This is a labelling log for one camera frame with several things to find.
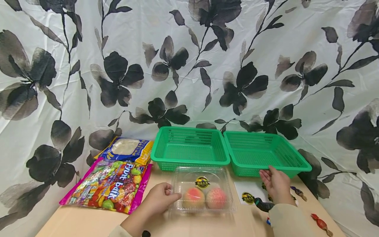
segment human hand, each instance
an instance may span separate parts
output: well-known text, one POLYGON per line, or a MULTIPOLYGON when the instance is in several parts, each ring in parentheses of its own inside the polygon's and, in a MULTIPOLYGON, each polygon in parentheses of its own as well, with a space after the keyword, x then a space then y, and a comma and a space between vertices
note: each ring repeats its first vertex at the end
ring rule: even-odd
POLYGON ((165 212, 171 204, 182 197, 180 193, 171 194, 171 189, 172 186, 168 183, 155 185, 142 202, 141 208, 147 210, 151 215, 165 212))
POLYGON ((272 167, 269 170, 260 170, 259 176, 266 185, 268 194, 273 198, 274 204, 287 203, 296 206, 290 193, 290 178, 272 167))

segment sleeve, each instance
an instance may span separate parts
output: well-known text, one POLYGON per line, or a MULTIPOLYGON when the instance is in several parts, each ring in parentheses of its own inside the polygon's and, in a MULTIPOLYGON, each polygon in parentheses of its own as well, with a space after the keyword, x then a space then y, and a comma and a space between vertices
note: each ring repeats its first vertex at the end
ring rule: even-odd
POLYGON ((124 228, 116 226, 108 237, 132 237, 124 228))
POLYGON ((277 204, 269 216, 275 237, 315 237, 303 212, 294 205, 277 204))

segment candy wrapper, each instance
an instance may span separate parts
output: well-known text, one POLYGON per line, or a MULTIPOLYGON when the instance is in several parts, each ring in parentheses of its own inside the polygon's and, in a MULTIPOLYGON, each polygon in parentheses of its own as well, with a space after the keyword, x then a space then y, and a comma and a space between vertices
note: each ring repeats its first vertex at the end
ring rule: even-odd
POLYGON ((121 160, 146 165, 150 160, 154 141, 116 137, 95 159, 121 160))
POLYGON ((100 157, 59 204, 131 214, 141 204, 151 166, 100 157))

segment white fabric backdrop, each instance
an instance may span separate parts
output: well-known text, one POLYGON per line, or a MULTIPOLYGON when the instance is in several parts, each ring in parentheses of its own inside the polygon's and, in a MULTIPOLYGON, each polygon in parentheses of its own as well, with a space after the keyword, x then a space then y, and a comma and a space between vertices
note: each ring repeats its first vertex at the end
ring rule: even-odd
POLYGON ((375 0, 1 0, 0 19, 1 235, 34 236, 114 135, 164 125, 283 135, 342 230, 378 232, 375 0))

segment plastic clamshell container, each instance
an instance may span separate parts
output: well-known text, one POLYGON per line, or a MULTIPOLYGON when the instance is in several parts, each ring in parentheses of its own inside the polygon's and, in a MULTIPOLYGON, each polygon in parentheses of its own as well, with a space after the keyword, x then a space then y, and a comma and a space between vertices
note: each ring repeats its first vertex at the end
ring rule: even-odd
POLYGON ((177 167, 172 191, 181 193, 172 210, 183 213, 231 213, 236 210, 229 181, 221 167, 177 167))
POLYGON ((222 167, 230 163, 224 138, 216 129, 161 127, 150 156, 163 171, 174 171, 179 166, 222 167))
POLYGON ((226 131, 224 137, 237 176, 259 177, 259 170, 267 170, 269 165, 290 178, 312 170, 305 158, 282 136, 226 131))

